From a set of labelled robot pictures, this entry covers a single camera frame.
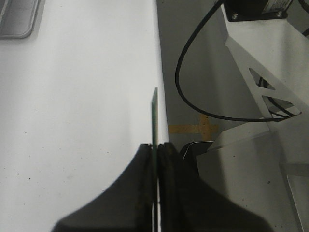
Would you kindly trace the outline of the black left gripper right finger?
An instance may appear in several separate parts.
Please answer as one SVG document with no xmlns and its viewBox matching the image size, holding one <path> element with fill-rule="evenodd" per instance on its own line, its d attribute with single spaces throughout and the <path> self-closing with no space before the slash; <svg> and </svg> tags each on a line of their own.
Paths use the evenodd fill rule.
<svg viewBox="0 0 309 232">
<path fill-rule="evenodd" d="M 158 146 L 164 232 L 265 232 L 267 222 L 202 181 L 171 143 Z"/>
</svg>

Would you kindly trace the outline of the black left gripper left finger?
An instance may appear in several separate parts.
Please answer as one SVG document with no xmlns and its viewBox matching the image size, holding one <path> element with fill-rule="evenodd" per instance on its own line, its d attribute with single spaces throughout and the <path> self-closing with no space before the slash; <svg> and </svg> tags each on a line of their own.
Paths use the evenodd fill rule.
<svg viewBox="0 0 309 232">
<path fill-rule="evenodd" d="M 141 144 L 111 186 L 62 218 L 56 232 L 150 232 L 152 230 L 152 148 Z"/>
</svg>

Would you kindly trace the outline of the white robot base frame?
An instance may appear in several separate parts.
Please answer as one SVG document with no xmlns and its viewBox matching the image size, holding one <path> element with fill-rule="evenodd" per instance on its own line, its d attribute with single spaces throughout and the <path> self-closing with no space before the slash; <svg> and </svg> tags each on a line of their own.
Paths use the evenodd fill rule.
<svg viewBox="0 0 309 232">
<path fill-rule="evenodd" d="M 200 177 L 275 232 L 309 229 L 309 41 L 287 19 L 233 22 L 217 13 L 267 122 L 221 132 L 197 158 Z"/>
</svg>

